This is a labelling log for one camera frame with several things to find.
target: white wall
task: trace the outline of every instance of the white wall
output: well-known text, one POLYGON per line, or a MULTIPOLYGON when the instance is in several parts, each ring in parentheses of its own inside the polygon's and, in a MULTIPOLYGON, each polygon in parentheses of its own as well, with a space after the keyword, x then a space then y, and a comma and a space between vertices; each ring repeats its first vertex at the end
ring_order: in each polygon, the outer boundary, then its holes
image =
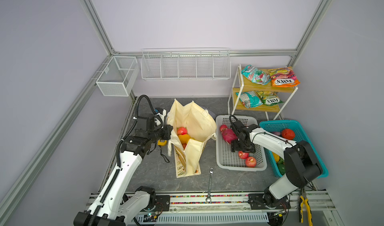
POLYGON ((140 72, 133 91, 136 95, 146 94, 150 97, 228 97, 238 64, 242 67, 278 68, 286 66, 289 60, 289 56, 232 57, 232 77, 229 80, 145 81, 140 72))
POLYGON ((92 0, 116 51, 296 48, 320 0, 92 0))
POLYGON ((1 200, 106 52, 78 0, 0 0, 0 8, 1 200))
POLYGON ((285 117, 300 121, 324 160, 345 225, 382 225, 384 1, 334 0, 295 67, 285 117))
POLYGON ((127 116, 128 97, 95 89, 8 226, 69 226, 97 193, 127 116))
MULTIPOLYGON (((0 200, 106 57, 78 0, 0 0, 0 200)), ((129 107, 98 89, 9 225, 70 225, 97 192, 129 107)))

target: blue plastic basket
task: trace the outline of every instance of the blue plastic basket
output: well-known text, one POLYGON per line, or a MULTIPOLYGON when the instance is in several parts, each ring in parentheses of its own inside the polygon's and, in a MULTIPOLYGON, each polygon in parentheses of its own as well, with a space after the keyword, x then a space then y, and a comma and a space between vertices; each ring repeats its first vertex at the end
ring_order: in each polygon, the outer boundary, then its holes
MULTIPOLYGON (((310 143, 312 146, 312 149, 314 153, 316 154, 317 158, 319 159, 320 165, 323 168, 323 174, 320 175, 318 178, 324 178, 328 176, 328 169, 325 167, 324 162, 321 160, 319 154, 316 152, 316 149, 313 147, 312 142, 308 138, 307 134, 305 133, 303 127, 300 125, 299 122, 295 120, 272 120, 272 121, 264 121, 259 124, 260 127, 265 129, 268 132, 274 132, 279 131, 281 132, 285 128, 289 128, 295 132, 295 138, 293 139, 296 142, 300 142, 302 140, 305 140, 306 142, 310 143)), ((279 172, 279 169, 277 168, 277 164, 275 161, 275 158, 273 157, 273 154, 268 149, 265 150, 265 155, 269 162, 272 165, 272 169, 276 177, 282 177, 282 175, 279 172)))

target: gray marble surface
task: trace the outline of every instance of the gray marble surface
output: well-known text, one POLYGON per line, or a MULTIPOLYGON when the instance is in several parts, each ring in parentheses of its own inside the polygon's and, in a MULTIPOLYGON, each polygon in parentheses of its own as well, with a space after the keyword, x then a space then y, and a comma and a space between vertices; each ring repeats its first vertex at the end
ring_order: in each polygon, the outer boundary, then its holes
MULTIPOLYGON (((179 98, 182 105, 192 101, 201 107, 207 108, 216 115, 228 114, 228 98, 179 98)), ((151 99, 154 108, 160 107, 169 111, 174 99, 153 98, 151 99)), ((150 113, 149 105, 142 99, 139 108, 140 113, 150 113)), ((255 111, 235 111, 235 115, 247 115, 257 119, 258 122, 266 121, 264 112, 255 111)), ((274 113, 269 113, 269 117, 274 117, 274 113)), ((167 148, 162 149, 162 153, 167 155, 167 148)), ((128 185, 127 193, 134 192, 139 186, 149 186, 156 189, 156 192, 172 191, 207 191, 209 180, 209 168, 213 167, 212 191, 262 191, 277 178, 272 172, 270 165, 265 171, 248 172, 236 171, 220 168, 216 164, 216 142, 210 139, 200 158, 201 175, 176 178, 175 159, 172 153, 168 157, 170 163, 166 163, 160 155, 160 149, 146 155, 139 165, 131 182, 128 185)))

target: colorful strip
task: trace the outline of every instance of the colorful strip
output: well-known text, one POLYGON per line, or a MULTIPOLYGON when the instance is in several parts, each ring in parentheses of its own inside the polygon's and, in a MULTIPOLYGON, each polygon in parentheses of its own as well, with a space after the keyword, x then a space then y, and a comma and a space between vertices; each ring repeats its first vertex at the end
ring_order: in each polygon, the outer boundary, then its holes
MULTIPOLYGON (((220 202, 211 202, 211 204, 213 203, 247 203, 248 201, 220 201, 220 202)), ((173 202, 173 203, 170 203, 170 204, 203 204, 203 203, 206 203, 206 202, 173 202)))
MULTIPOLYGON (((239 196, 248 196, 248 195, 211 195, 211 197, 239 197, 239 196)), ((207 195, 171 195, 171 198, 199 198, 207 197, 207 195)))

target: wooden shelf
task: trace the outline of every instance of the wooden shelf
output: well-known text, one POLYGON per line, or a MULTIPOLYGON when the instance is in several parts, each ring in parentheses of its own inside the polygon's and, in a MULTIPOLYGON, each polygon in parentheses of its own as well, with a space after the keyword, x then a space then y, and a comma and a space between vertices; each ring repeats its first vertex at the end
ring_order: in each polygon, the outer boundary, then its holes
MULTIPOLYGON (((240 88, 233 88, 232 89, 232 93, 233 93, 233 99, 236 101, 237 99, 237 95, 236 93, 240 92, 240 88)), ((273 106, 267 106, 265 104, 262 104, 260 106, 257 106, 255 108, 246 108, 244 107, 244 105, 240 102, 238 102, 237 106, 236 106, 236 109, 240 109, 240 110, 251 110, 251 111, 263 111, 263 112, 275 112, 275 113, 278 113, 280 108, 279 108, 279 105, 278 104, 275 104, 273 106)))
MULTIPOLYGON (((262 70, 266 74, 269 74, 268 70, 266 70, 266 69, 259 69, 259 70, 262 70)), ((276 87, 276 86, 272 86, 272 82, 271 81, 268 84, 266 84, 266 85, 259 85, 259 84, 252 83, 252 81, 248 80, 247 77, 245 77, 244 75, 242 75, 242 77, 243 77, 243 80, 244 80, 243 92, 255 90, 255 91, 273 91, 273 92, 292 93, 295 90, 295 87, 276 87)))

